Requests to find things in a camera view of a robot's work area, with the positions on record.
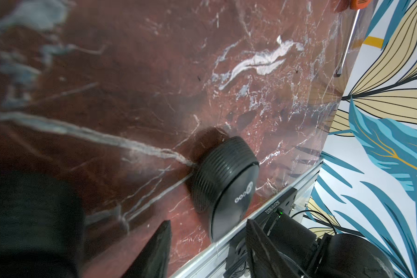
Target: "black round device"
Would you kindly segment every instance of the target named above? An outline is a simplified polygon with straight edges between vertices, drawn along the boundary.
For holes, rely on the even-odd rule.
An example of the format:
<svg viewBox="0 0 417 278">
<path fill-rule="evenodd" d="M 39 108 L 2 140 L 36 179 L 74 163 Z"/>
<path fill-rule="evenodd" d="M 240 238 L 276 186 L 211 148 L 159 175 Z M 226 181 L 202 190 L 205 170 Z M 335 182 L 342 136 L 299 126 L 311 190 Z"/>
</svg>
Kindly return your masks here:
<svg viewBox="0 0 417 278">
<path fill-rule="evenodd" d="M 199 165 L 192 197 L 196 211 L 208 213 L 212 242 L 221 239 L 244 217 L 255 193 L 258 173 L 258 160 L 239 136 L 213 149 Z"/>
</svg>

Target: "wallpaper with leaf pattern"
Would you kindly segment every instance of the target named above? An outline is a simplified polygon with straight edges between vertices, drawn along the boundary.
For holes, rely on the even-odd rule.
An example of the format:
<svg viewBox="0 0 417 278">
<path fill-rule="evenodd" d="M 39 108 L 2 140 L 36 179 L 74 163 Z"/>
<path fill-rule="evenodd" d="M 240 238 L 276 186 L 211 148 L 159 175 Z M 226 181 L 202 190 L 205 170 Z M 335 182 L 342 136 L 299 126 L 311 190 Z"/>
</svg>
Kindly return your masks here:
<svg viewBox="0 0 417 278">
<path fill-rule="evenodd" d="M 417 0 L 380 1 L 368 35 L 383 45 L 360 50 L 366 71 L 346 87 L 307 206 L 323 215 L 303 224 L 322 237 L 329 220 L 380 248 L 396 277 L 417 278 Z"/>
</svg>

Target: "orange object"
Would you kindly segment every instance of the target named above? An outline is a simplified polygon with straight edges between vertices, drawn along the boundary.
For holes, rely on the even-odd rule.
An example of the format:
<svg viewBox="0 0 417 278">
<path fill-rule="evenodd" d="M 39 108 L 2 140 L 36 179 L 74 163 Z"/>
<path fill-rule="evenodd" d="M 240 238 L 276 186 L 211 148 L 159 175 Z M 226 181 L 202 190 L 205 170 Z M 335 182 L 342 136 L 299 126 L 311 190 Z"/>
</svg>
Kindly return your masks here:
<svg viewBox="0 0 417 278">
<path fill-rule="evenodd" d="M 372 0 L 351 0 L 350 8 L 353 10 L 360 10 L 366 8 Z"/>
</svg>

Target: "red marble surface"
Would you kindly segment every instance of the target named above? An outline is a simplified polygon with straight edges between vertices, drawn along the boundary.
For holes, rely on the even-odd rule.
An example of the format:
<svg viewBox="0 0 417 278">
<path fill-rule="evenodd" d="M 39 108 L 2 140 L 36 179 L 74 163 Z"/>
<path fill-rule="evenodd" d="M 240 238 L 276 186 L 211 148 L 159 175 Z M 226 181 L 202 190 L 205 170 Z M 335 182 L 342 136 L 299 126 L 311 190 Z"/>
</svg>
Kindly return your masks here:
<svg viewBox="0 0 417 278">
<path fill-rule="evenodd" d="M 210 245 L 185 182 L 204 152 L 240 135 L 256 153 L 248 214 L 318 160 L 373 8 L 335 79 L 345 7 L 1 0 L 0 168 L 75 187 L 84 277 L 120 277 L 165 219 L 171 275 Z"/>
</svg>

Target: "black cable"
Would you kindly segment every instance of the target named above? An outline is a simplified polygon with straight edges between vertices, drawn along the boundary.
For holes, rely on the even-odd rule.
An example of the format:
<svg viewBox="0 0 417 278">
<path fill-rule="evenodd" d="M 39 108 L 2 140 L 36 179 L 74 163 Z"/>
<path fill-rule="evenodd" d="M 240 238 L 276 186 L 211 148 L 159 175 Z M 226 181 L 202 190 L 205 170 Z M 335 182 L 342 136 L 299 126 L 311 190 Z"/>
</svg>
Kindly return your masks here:
<svg viewBox="0 0 417 278">
<path fill-rule="evenodd" d="M 242 270 L 235 270 L 235 272 L 232 274 L 232 276 L 230 276 L 231 278 L 239 278 L 239 277 L 241 277 L 242 275 L 244 275 L 244 273 L 245 273 L 245 270 L 246 270 L 246 262 L 244 262 L 244 267 L 243 267 L 243 269 Z"/>
<path fill-rule="evenodd" d="M 306 278 L 310 278 L 310 276 L 307 275 L 307 273 L 304 271 L 304 269 L 302 269 L 301 266 L 299 266 L 292 258 L 290 258 L 288 255 L 286 255 L 284 253 L 281 253 L 280 251 L 278 251 L 278 253 L 280 253 L 280 255 L 282 255 L 284 257 L 284 259 L 288 260 L 289 262 L 294 264 L 299 270 L 301 270 L 301 272 L 304 274 L 304 276 Z"/>
<path fill-rule="evenodd" d="M 303 217 L 307 218 L 307 219 L 310 219 L 310 217 L 307 216 L 307 215 L 303 215 Z M 325 226 L 329 225 L 329 223 L 327 223 L 326 221 L 323 221 L 321 219 L 316 219 L 315 221 L 317 223 L 323 224 Z M 348 234 L 353 234 L 353 235 L 356 235 L 356 236 L 359 236 L 359 237 L 365 237 L 361 232 L 356 231 L 356 230 L 351 230 L 351 229 L 347 229 L 347 228 L 343 228 L 343 227 L 338 227 L 337 230 L 340 230 L 342 232 L 346 232 Z"/>
<path fill-rule="evenodd" d="M 292 215 L 290 218 L 294 218 L 295 217 L 295 215 L 298 215 L 298 214 L 301 214 L 301 213 L 303 213 L 303 212 L 306 212 L 306 211 L 309 211 L 309 212 L 315 212 L 315 213 L 317 213 L 317 214 L 320 214 L 321 216 L 323 216 L 323 218 L 324 219 L 326 219 L 328 222 L 329 222 L 329 224 L 330 224 L 330 227 L 334 230 L 334 233 L 335 234 L 337 234 L 337 230 L 335 230 L 335 227 L 334 227 L 334 225 L 332 224 L 332 222 L 326 217 L 326 216 L 324 216 L 324 214 L 322 214 L 321 212 L 319 212 L 319 211 L 316 211 L 316 210 L 311 210 L 311 209 L 306 209 L 306 210 L 302 210 L 302 211 L 299 211 L 299 212 L 297 212 L 297 213 L 295 213 L 294 215 Z"/>
<path fill-rule="evenodd" d="M 272 222 L 272 225 L 269 228 L 269 231 L 267 232 L 267 236 L 270 235 L 270 232 L 272 231 L 273 226 L 275 225 L 275 223 L 277 222 L 277 220 L 280 219 L 280 216 L 275 217 L 275 219 Z"/>
</svg>

